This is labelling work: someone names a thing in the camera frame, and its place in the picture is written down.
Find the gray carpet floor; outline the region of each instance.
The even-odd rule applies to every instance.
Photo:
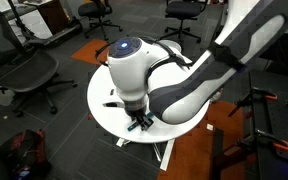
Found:
[[[166,26],[179,26],[177,19],[165,18],[164,0],[111,0],[111,3],[114,12],[105,19],[121,25],[124,31],[106,28],[110,41],[127,35],[158,38],[164,35]],[[197,59],[205,51],[221,13],[221,6],[208,6],[197,21],[185,21],[184,26],[190,26],[191,33],[201,36],[202,42],[196,44],[194,38],[183,36],[184,55]],[[81,21],[87,29],[87,18]],[[159,163],[151,145],[129,144],[119,148],[115,145],[116,137],[105,132],[96,120],[88,119],[87,86],[97,67],[70,56],[94,38],[103,39],[100,29],[91,32],[89,39],[81,33],[47,50],[60,61],[58,79],[74,79],[78,87],[63,85],[50,89],[58,107],[56,115],[49,113],[49,106],[42,95],[36,95],[26,104],[22,118],[12,113],[16,102],[11,106],[0,106],[0,145],[25,129],[44,129],[47,157],[53,165],[48,179],[156,179]],[[169,39],[177,41],[176,36]],[[258,60],[251,68],[261,69],[265,63],[265,60]],[[247,89],[248,73],[244,73],[225,86],[222,100],[234,102]],[[165,144],[159,146],[163,152]]]

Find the white robot link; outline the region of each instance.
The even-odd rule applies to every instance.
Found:
[[[288,1],[230,0],[221,34],[194,64],[162,42],[127,37],[110,46],[108,67],[128,115],[145,116],[149,104],[158,119],[176,125],[287,30]]]

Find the round white table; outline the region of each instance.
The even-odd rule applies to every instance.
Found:
[[[101,66],[94,73],[89,83],[87,90],[88,105],[95,120],[105,130],[131,142],[154,144],[175,139],[194,128],[202,120],[209,105],[209,101],[207,101],[191,120],[179,125],[166,124],[153,116],[151,119],[154,124],[147,131],[142,131],[141,126],[128,131],[127,128],[135,121],[132,122],[131,117],[125,113],[124,109],[103,105],[109,102],[123,104],[123,101],[115,93],[115,88],[109,69]]]

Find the chair wheel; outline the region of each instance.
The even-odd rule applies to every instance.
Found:
[[[24,115],[23,111],[17,111],[16,112],[16,117],[22,117]]]
[[[57,113],[57,108],[56,107],[51,107],[50,113],[51,114],[56,114]]]

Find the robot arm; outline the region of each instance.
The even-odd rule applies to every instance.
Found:
[[[145,107],[148,92],[150,111],[157,118],[169,124],[184,123],[287,30],[288,1],[230,0],[223,31],[189,70],[175,63],[165,64],[152,73],[147,86],[148,69],[167,59],[169,54],[156,44],[139,40],[142,46],[133,48],[132,53],[126,53],[122,58],[116,56],[122,41],[114,46],[116,51],[111,48],[110,72],[119,97],[126,104],[132,104],[133,109],[125,106],[126,110]]]

